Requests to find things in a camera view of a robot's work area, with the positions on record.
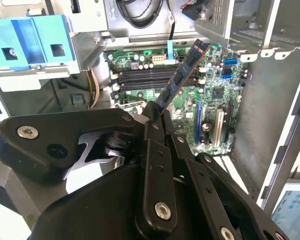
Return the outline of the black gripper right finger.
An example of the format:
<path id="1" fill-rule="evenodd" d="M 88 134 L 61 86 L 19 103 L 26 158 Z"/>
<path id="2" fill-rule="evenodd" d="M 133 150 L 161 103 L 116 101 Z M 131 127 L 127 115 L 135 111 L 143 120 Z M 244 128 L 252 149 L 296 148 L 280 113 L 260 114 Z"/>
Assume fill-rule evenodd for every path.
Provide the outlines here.
<path id="1" fill-rule="evenodd" d="M 183 176 L 196 203 L 199 230 L 207 240 L 286 240 L 288 236 L 207 153 L 194 156 L 187 141 L 174 133 L 169 111 L 162 113 L 173 172 Z"/>

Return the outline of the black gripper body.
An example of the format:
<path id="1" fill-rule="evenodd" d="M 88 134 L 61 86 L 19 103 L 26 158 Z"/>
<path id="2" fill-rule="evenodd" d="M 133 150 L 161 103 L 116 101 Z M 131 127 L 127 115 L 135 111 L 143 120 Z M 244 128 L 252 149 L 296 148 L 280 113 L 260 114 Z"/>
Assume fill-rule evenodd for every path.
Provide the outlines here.
<path id="1" fill-rule="evenodd" d="M 172 164 L 144 161 L 100 177 L 50 205 L 33 240 L 213 240 L 215 226 Z"/>

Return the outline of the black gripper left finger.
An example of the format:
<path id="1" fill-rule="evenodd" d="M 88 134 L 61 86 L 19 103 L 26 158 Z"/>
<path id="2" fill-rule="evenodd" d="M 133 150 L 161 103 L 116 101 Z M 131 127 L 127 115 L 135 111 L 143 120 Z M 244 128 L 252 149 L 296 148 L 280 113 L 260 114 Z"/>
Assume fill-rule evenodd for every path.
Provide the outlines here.
<path id="1" fill-rule="evenodd" d="M 173 167 L 157 104 L 149 103 L 139 118 L 110 108 L 15 116 L 0 124 L 0 188 L 31 229 L 50 205 L 71 194 L 71 171 L 115 157 L 123 158 L 120 167 L 146 161 Z"/>

